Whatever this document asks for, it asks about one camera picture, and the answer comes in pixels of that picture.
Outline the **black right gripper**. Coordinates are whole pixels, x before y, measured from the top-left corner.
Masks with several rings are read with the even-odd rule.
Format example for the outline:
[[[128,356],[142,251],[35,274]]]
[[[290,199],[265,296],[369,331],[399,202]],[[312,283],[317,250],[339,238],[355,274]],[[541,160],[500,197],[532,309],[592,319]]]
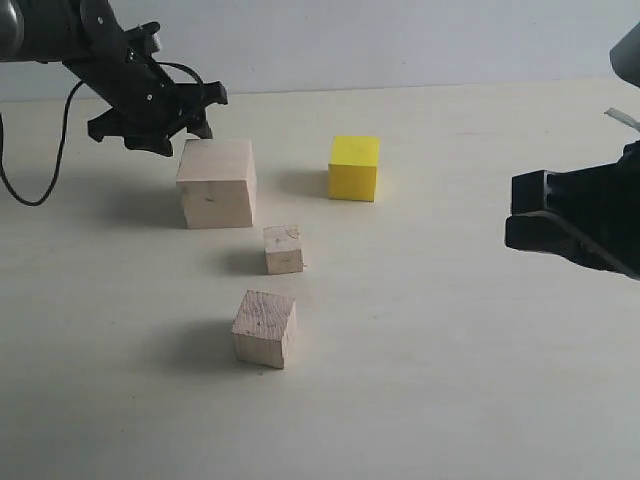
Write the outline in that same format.
[[[564,219],[598,220],[597,233]],[[504,243],[638,280],[639,141],[625,145],[613,163],[513,176]]]

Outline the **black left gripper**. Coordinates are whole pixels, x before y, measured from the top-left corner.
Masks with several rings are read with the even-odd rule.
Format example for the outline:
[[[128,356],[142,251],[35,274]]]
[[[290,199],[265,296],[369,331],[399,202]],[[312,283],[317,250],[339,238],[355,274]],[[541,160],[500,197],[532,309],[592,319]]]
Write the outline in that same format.
[[[206,109],[227,105],[227,90],[220,81],[178,83],[175,119],[175,84],[153,58],[160,50],[158,22],[125,30],[107,1],[78,1],[74,8],[80,47],[61,63],[112,107],[87,122],[91,139],[121,137],[129,150],[171,157],[170,137],[182,130],[213,138]]]

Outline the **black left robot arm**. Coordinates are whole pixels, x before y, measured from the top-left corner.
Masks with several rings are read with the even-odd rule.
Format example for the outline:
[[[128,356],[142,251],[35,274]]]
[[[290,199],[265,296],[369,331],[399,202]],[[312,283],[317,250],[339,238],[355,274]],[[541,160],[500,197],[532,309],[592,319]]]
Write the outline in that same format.
[[[228,98],[221,82],[189,67],[192,82],[175,82],[153,57],[159,30],[156,21],[123,29],[107,1],[4,1],[1,60],[62,64],[110,106],[88,122],[90,138],[120,137],[130,150],[170,157],[182,130],[213,137],[206,109]]]

